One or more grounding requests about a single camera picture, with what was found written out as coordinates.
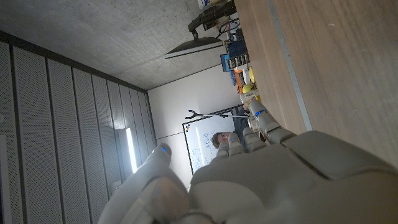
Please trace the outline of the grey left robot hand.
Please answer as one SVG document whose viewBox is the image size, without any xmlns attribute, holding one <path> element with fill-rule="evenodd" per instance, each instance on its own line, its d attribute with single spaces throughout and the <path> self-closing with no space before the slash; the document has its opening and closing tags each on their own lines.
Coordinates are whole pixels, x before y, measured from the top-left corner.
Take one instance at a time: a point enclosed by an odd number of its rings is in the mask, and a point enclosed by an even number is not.
<svg viewBox="0 0 398 224">
<path fill-rule="evenodd" d="M 186 188 L 159 144 L 106 204 L 100 223 L 396 223 L 397 169 L 319 131 L 283 128 L 252 100 L 267 136 L 231 134 Z"/>
</svg>

